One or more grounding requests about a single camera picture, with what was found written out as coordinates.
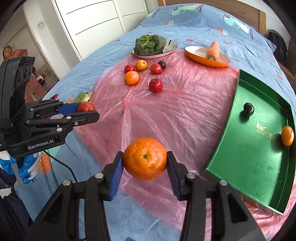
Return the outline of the blue gloved left hand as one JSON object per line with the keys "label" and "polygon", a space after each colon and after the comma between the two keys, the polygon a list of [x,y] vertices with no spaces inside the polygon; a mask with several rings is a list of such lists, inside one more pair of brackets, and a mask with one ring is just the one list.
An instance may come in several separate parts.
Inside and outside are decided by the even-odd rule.
{"label": "blue gloved left hand", "polygon": [[[41,152],[25,156],[23,164],[18,169],[18,176],[24,184],[29,184],[34,181],[38,171],[42,154]],[[7,151],[1,151],[1,170],[9,175],[14,174],[12,164],[16,163],[16,159],[11,157]]]}

